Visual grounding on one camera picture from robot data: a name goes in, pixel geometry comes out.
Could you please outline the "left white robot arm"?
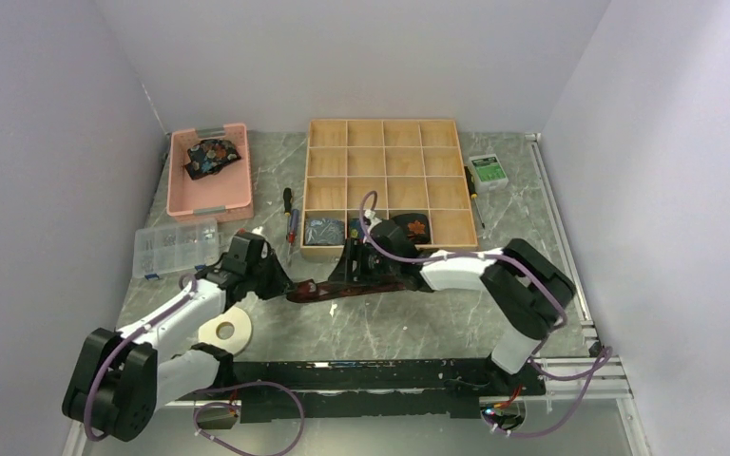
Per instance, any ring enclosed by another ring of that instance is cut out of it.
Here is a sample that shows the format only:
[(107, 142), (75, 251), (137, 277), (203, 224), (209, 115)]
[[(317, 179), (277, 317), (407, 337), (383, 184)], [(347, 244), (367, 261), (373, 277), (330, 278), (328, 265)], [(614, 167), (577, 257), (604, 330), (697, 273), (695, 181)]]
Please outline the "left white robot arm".
[(286, 295), (295, 283), (265, 237), (239, 232), (217, 262), (182, 275), (179, 287), (138, 321), (86, 337), (62, 412), (84, 425), (88, 439), (129, 442), (172, 401), (195, 391), (227, 396), (236, 382), (234, 354), (209, 343), (179, 352), (180, 344), (249, 294), (268, 300)]

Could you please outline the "dark red floral tie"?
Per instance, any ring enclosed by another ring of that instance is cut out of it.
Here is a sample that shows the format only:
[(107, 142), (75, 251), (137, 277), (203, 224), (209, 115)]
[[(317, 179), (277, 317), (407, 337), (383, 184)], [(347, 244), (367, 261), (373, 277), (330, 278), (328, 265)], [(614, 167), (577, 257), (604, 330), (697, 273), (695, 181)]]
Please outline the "dark red floral tie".
[(392, 293), (404, 289), (405, 286), (400, 282), (368, 284), (305, 280), (298, 283), (293, 291), (285, 295), (285, 298), (289, 302), (307, 304), (360, 295)]

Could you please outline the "pink plastic basket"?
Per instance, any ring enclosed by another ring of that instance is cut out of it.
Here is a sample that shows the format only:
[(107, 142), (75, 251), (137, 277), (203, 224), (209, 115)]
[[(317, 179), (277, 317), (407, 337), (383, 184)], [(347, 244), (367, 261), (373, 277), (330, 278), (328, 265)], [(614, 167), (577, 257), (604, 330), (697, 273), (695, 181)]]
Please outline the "pink plastic basket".
[(254, 216), (245, 124), (171, 134), (166, 212), (177, 221), (226, 222)]

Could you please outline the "blue grey rolled tie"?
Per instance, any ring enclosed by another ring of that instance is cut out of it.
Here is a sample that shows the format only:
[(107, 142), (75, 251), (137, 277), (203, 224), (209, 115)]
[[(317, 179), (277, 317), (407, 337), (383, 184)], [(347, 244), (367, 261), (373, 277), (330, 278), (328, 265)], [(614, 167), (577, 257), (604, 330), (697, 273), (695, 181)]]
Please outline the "blue grey rolled tie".
[(306, 246), (337, 246), (345, 241), (345, 223), (336, 218), (309, 218), (305, 222)]

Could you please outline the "thin black yellow screwdriver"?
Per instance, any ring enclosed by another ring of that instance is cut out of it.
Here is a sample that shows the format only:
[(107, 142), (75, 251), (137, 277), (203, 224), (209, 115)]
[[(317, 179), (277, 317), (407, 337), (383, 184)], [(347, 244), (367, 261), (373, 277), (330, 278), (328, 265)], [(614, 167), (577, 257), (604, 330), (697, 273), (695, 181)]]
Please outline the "thin black yellow screwdriver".
[(469, 196), (470, 196), (470, 199), (471, 199), (471, 203), (472, 203), (472, 206), (473, 206), (473, 208), (475, 210), (475, 213), (477, 215), (478, 222), (480, 224), (480, 227), (482, 229), (485, 229), (486, 228), (486, 225), (485, 225), (485, 222), (484, 222), (484, 219), (483, 219), (483, 216), (482, 216), (482, 212), (481, 212), (481, 209), (480, 209), (480, 206), (479, 206), (479, 202), (477, 200), (478, 194), (477, 194), (477, 191), (476, 191), (476, 184), (475, 184), (474, 176), (471, 173), (471, 170), (467, 166), (464, 167), (464, 174), (465, 174), (465, 179), (467, 181), (468, 192), (469, 192)]

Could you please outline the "wooden compartment tray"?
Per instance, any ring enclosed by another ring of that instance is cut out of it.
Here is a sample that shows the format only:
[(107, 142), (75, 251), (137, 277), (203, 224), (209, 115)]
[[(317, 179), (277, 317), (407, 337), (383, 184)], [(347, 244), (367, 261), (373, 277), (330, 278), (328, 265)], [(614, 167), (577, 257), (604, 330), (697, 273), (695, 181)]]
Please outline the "wooden compartment tray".
[(337, 246), (306, 246), (310, 218), (356, 218), (365, 195), (382, 219), (420, 212), (430, 221), (427, 248), (477, 247), (475, 219), (453, 119), (314, 119), (308, 128), (299, 250), (307, 259), (338, 257)]

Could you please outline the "black orange rolled tie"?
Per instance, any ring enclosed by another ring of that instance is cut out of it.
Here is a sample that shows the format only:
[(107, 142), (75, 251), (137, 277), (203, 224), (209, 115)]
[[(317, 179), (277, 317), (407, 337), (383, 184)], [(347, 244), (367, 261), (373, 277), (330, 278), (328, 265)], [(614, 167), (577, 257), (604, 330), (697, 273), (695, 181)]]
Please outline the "black orange rolled tie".
[(430, 221), (425, 213), (409, 212), (391, 216), (393, 221), (402, 233), (416, 245), (430, 244), (432, 233)]

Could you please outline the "black floral tie in basket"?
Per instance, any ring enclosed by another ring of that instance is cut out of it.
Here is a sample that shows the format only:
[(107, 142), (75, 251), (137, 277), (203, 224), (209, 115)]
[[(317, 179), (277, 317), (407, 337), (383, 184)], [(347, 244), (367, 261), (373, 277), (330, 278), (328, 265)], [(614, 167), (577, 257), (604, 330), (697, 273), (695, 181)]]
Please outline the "black floral tie in basket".
[(218, 174), (226, 166), (241, 160), (237, 147), (228, 140), (206, 139), (186, 151), (187, 163), (183, 166), (193, 181)]

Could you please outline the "white tape roll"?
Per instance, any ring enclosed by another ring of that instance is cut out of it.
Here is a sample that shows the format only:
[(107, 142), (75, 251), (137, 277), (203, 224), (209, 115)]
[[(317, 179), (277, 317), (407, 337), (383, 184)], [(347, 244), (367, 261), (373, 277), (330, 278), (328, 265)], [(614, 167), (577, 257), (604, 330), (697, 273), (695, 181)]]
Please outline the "white tape roll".
[(248, 313), (238, 307), (202, 324), (198, 341), (238, 355), (252, 339), (253, 326)]

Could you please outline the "green white small box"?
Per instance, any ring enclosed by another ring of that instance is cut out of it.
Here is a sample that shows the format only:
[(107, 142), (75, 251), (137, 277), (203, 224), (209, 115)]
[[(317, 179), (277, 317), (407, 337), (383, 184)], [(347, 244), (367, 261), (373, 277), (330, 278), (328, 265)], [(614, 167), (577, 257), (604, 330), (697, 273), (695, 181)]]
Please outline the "green white small box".
[(467, 166), (478, 194), (501, 190), (509, 184), (508, 174), (494, 153), (469, 156)]

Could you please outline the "clear plastic screw box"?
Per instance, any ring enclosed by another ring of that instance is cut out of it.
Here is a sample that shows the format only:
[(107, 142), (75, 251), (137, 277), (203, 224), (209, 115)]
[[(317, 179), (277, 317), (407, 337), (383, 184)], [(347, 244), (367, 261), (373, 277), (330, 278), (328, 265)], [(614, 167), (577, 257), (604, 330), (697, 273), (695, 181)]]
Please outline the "clear plastic screw box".
[(132, 276), (149, 280), (198, 271), (219, 256), (220, 233), (214, 219), (144, 228), (135, 233)]

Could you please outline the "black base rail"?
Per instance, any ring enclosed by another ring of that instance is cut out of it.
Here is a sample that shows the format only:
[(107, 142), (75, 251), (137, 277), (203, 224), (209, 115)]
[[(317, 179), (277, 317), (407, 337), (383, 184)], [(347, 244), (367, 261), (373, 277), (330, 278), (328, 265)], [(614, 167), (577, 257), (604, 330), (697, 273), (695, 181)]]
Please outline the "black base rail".
[(275, 419), (447, 415), (475, 418), (489, 399), (543, 396), (532, 367), (507, 374), (488, 358), (236, 362), (224, 388), (235, 394), (244, 424)]

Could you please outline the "navy yellow rolled tie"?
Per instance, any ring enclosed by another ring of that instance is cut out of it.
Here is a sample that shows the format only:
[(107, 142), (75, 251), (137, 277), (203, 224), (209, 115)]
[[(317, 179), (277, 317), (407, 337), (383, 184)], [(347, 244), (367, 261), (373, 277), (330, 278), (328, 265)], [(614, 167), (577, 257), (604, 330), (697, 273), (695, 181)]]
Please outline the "navy yellow rolled tie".
[(347, 229), (349, 238), (363, 241), (365, 238), (364, 233), (367, 231), (367, 225), (363, 224), (359, 218), (350, 218)]

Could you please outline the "aluminium rail at right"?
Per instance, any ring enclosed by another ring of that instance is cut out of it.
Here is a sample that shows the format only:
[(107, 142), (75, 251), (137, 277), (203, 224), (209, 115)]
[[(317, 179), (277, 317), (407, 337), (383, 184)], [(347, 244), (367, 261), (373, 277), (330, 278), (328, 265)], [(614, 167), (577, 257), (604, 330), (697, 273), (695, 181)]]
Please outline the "aluminium rail at right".
[(564, 263), (565, 271), (572, 278), (572, 280), (576, 286), (576, 289), (577, 289), (577, 294), (575, 297), (575, 302), (576, 302), (575, 306), (578, 309), (581, 329), (582, 329), (582, 336), (584, 337), (585, 345), (588, 349), (590, 349), (594, 345), (599, 344), (599, 337), (597, 334), (597, 330), (595, 328), (594, 320), (592, 318), (590, 309), (586, 302), (586, 295), (585, 295), (584, 287), (583, 287), (582, 281), (581, 281), (579, 273), (578, 273), (577, 265), (575, 263), (574, 256), (572, 254), (571, 247), (569, 245), (566, 228), (565, 228), (565, 225), (563, 224), (563, 220), (562, 220), (561, 213), (560, 213), (560, 210), (558, 207), (558, 203), (557, 203), (555, 194), (553, 192), (553, 188), (550, 183), (548, 171), (545, 167), (544, 159), (543, 159), (543, 156), (541, 153), (541, 148), (540, 148), (540, 142), (539, 142), (540, 139), (541, 139), (540, 133), (526, 133), (525, 134), (525, 145), (526, 145), (527, 149), (529, 150), (529, 154), (534, 163), (534, 168), (535, 168), (536, 174), (539, 177), (539, 180), (540, 180), (542, 188), (543, 188), (543, 193), (544, 193), (545, 199), (546, 199), (546, 207), (548, 210), (550, 223), (555, 232), (555, 238), (556, 238), (558, 250), (559, 250), (561, 259)]

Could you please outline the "blue red screwdriver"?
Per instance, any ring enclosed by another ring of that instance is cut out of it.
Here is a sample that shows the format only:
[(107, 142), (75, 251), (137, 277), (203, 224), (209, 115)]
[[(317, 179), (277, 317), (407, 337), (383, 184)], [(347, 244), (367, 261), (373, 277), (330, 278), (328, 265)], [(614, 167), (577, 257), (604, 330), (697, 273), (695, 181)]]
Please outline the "blue red screwdriver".
[(293, 208), (288, 216), (287, 233), (285, 239), (288, 244), (287, 259), (291, 259), (292, 252), (294, 250), (295, 241), (297, 238), (298, 225), (299, 225), (300, 211)]

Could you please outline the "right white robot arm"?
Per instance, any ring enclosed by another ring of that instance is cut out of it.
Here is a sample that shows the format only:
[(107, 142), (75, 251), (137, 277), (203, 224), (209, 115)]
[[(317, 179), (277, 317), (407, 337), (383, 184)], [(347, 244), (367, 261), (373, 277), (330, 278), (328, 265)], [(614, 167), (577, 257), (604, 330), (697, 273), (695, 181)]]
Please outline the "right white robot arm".
[(576, 295), (574, 282), (521, 238), (479, 252), (421, 249), (390, 220), (361, 238), (347, 239), (328, 279), (374, 293), (397, 284), (425, 293), (467, 290), (489, 295), (510, 324), (485, 371), (488, 386), (498, 394), (521, 384), (522, 368), (566, 325), (566, 309)]

